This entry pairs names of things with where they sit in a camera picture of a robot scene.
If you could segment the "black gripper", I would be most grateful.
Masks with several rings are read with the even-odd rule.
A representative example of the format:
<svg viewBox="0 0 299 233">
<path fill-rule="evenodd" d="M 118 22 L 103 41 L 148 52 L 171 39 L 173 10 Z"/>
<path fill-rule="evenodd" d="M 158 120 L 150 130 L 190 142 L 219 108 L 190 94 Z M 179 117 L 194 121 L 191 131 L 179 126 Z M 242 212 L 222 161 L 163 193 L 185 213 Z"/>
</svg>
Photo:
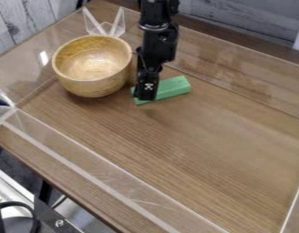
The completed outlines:
<svg viewBox="0 0 299 233">
<path fill-rule="evenodd" d="M 144 70 L 138 72 L 134 96 L 142 101 L 157 99 L 159 71 L 175 59 L 179 26 L 171 18 L 179 14 L 181 0 L 138 0 L 140 7 L 139 28 L 143 44 L 138 53 Z"/>
</svg>

